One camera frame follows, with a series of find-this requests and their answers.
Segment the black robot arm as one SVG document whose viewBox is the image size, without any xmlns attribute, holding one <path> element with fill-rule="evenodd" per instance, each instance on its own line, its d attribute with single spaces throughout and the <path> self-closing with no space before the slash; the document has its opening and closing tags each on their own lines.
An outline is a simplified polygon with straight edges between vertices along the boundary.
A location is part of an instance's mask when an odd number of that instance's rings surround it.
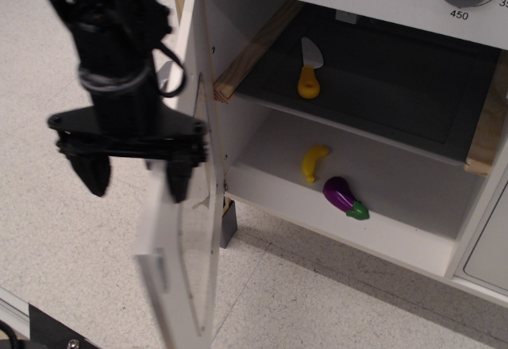
<svg viewBox="0 0 508 349">
<path fill-rule="evenodd" d="M 152 53 L 174 53 L 163 39 L 169 9 L 157 0 L 49 0 L 75 42 L 81 86 L 89 107 L 57 113 L 48 127 L 57 147 L 89 191 L 102 196 L 110 158 L 162 160 L 175 202 L 187 197 L 194 168 L 206 161 L 205 125 L 170 109 Z"/>
</svg>

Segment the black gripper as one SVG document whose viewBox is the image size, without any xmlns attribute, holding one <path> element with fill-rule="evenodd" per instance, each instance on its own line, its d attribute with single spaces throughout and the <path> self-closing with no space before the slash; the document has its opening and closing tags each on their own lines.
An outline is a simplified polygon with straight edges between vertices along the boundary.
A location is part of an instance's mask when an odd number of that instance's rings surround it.
<svg viewBox="0 0 508 349">
<path fill-rule="evenodd" d="M 87 189 L 100 198 L 106 194 L 111 156 L 167 160 L 172 199 L 185 201 L 193 163 L 206 161 L 205 123 L 167 107 L 156 85 L 85 89 L 92 105 L 53 114 L 48 127 Z"/>
</svg>

